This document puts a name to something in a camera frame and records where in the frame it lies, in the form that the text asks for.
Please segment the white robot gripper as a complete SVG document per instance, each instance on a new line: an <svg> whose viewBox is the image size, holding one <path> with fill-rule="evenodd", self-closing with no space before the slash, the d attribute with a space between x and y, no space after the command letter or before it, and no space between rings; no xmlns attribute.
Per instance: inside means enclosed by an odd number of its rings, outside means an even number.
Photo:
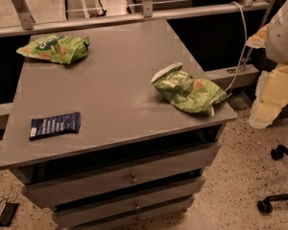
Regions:
<svg viewBox="0 0 288 230"><path fill-rule="evenodd" d="M271 71L263 71L258 79L255 100L252 104L249 124L256 129L271 125L288 104L288 0L278 12L255 34L246 45L254 49L266 47L268 59L283 63Z"/></svg>

